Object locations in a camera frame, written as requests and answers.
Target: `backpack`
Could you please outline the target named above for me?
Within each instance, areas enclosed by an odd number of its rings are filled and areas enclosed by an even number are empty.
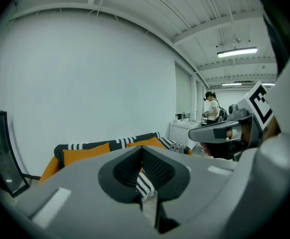
[[[220,106],[219,101],[217,99],[216,101],[218,102],[220,110],[219,110],[219,116],[215,118],[215,121],[222,122],[222,121],[228,120],[228,112],[226,111],[225,108],[222,108]]]

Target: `fluorescent ceiling light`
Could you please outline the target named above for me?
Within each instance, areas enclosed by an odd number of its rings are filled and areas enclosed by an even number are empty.
[[[240,86],[242,83],[223,83],[222,86]]]
[[[236,56],[241,54],[250,54],[250,53],[256,53],[258,51],[257,47],[251,47],[251,48],[243,48],[243,49],[234,49],[234,50],[226,50],[222,52],[218,52],[218,58],[224,58],[229,56]]]

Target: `black and white pattern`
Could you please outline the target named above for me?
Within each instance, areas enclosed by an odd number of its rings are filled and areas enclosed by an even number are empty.
[[[258,119],[258,122],[262,129],[264,129],[273,117],[273,113],[270,105],[265,100],[265,94],[267,91],[259,84],[258,88],[250,97],[250,102],[253,106],[254,114]]]
[[[83,149],[83,143],[70,143],[67,145],[68,150]]]
[[[145,202],[149,197],[153,197],[157,194],[153,184],[147,178],[146,173],[142,171],[137,178],[136,190],[140,192],[142,198],[141,201]]]
[[[160,139],[160,134],[159,134],[159,132],[153,132],[153,133],[155,133],[156,136],[157,136],[157,138]]]
[[[116,143],[120,143],[121,148],[125,149],[127,148],[127,144],[134,142],[134,139],[137,139],[137,137],[132,136],[132,137],[127,137],[127,138],[121,138],[121,139],[116,140]]]
[[[168,150],[178,152],[178,153],[185,153],[185,154],[188,153],[188,150],[189,150],[188,147],[186,147],[185,145],[179,142],[170,140],[168,138],[160,137],[159,132],[156,131],[149,134],[131,136],[131,137],[121,138],[121,139],[112,140],[112,141],[93,142],[93,143],[70,143],[70,144],[58,145],[54,150],[54,155],[59,160],[61,167],[64,167],[63,149],[66,149],[66,148],[68,150],[91,149],[91,148],[95,148],[99,145],[109,142],[110,150],[113,151],[117,149],[127,148],[127,144],[129,143],[149,140],[153,137],[157,137],[158,140],[161,142],[161,144]],[[157,194],[157,191],[155,190],[154,185],[148,179],[145,171],[142,171],[139,173],[139,176],[137,178],[137,183],[136,183],[136,191],[141,194],[142,202],[146,201],[149,197],[152,197],[155,194]]]
[[[169,149],[170,146],[175,143],[175,141],[172,141],[168,138],[165,138],[165,137],[161,137],[159,138],[159,141],[161,142],[161,144],[166,148],[166,149]]]

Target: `white wall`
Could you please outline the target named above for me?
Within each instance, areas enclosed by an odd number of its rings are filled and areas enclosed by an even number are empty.
[[[229,112],[229,106],[236,104],[239,102],[248,91],[242,91],[242,90],[235,90],[235,91],[218,91],[215,92],[216,97],[220,103],[220,106],[225,108],[227,112]]]
[[[175,62],[142,28],[86,11],[41,12],[0,39],[0,110],[21,170],[42,175],[57,144],[159,131],[175,110]]]

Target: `black frame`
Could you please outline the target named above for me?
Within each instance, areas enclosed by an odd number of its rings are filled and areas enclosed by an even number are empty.
[[[14,164],[22,178],[22,180],[24,181],[25,183],[25,186],[23,186],[22,188],[18,189],[17,191],[15,191],[14,193],[9,189],[9,187],[6,185],[6,183],[4,182],[4,179],[2,178],[1,174],[0,174],[0,187],[6,191],[9,192],[9,194],[12,196],[12,197],[15,197],[17,196],[18,194],[22,193],[23,191],[27,190],[30,185],[27,183],[26,179],[24,178],[23,176],[23,173],[21,172],[20,170],[20,167],[15,159],[15,156],[14,156],[14,153],[13,153],[13,149],[12,149],[12,145],[11,145],[11,142],[10,142],[10,135],[9,135],[9,130],[8,130],[8,125],[7,125],[7,112],[0,112],[0,115],[4,117],[4,127],[5,127],[5,134],[6,134],[6,138],[7,138],[7,143],[8,143],[8,146],[10,148],[10,152],[11,152],[11,155],[12,155],[12,159],[14,161]]]

